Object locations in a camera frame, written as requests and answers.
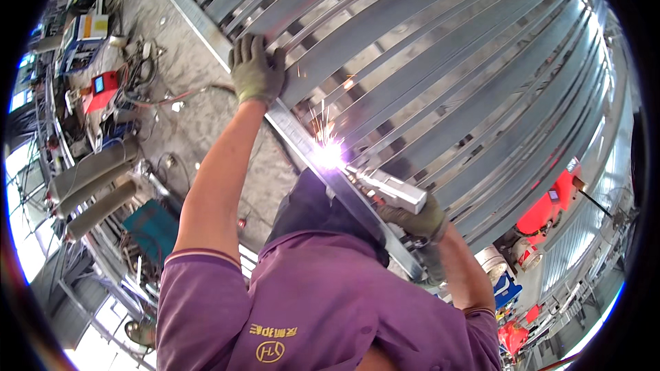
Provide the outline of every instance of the welding machine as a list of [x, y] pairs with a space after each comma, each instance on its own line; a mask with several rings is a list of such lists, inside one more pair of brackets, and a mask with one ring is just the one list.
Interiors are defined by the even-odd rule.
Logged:
[[82, 97], [82, 109], [85, 113], [106, 107], [112, 96], [117, 93], [119, 84], [117, 72], [106, 71], [92, 78], [91, 92]]

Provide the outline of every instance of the metal gate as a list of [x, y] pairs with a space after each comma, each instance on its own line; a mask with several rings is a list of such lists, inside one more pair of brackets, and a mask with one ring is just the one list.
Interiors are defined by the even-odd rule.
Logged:
[[171, 1], [225, 67], [245, 32], [286, 48], [268, 120], [413, 279], [415, 256], [321, 166], [322, 108], [353, 165], [429, 189], [477, 252], [589, 142], [611, 91], [602, 0]]

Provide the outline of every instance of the gray work glove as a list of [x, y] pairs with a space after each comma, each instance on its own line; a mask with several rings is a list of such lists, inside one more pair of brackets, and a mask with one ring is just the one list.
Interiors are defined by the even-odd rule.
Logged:
[[280, 95], [285, 82], [285, 51], [277, 48], [270, 58], [266, 54], [263, 35], [247, 33], [230, 50], [229, 69], [238, 103], [256, 99], [269, 107]]
[[417, 215], [389, 205], [381, 205], [377, 211], [383, 221], [397, 224], [410, 235], [427, 238], [433, 245], [440, 242], [449, 223], [445, 211], [440, 209], [438, 201], [431, 194]]

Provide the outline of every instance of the purple polo shirt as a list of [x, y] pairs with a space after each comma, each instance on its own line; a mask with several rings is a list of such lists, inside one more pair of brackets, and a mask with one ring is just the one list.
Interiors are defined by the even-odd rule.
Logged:
[[168, 257], [159, 370], [353, 370], [375, 339], [401, 370], [499, 370], [491, 312], [464, 315], [383, 268], [358, 238], [283, 236], [260, 252], [250, 290], [230, 260]]

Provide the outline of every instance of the concrete floor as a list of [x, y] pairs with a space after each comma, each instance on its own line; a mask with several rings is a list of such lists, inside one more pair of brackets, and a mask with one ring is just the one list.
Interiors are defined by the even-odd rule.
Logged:
[[[121, 14], [121, 24], [112, 23], [114, 34], [143, 37], [153, 41], [164, 53], [158, 57], [158, 75], [151, 86], [151, 100], [160, 101], [169, 92], [179, 95], [190, 89], [210, 84], [230, 84], [222, 66], [180, 16], [169, 0], [106, 0], [106, 13]], [[90, 79], [123, 63], [116, 48], [104, 45], [94, 63], [85, 71], [70, 77], [74, 87], [88, 86]], [[201, 162], [213, 142], [231, 120], [237, 103], [227, 91], [210, 88], [182, 99], [186, 106], [174, 112], [169, 104], [156, 109], [140, 109], [144, 156], [153, 164], [171, 153], [176, 164], [159, 175], [182, 198], [194, 179], [195, 163]], [[88, 126], [98, 126], [101, 114], [87, 117]], [[281, 199], [297, 179], [279, 144], [264, 122], [252, 149], [238, 217], [247, 218], [239, 234], [241, 242], [259, 251], [270, 233]]]

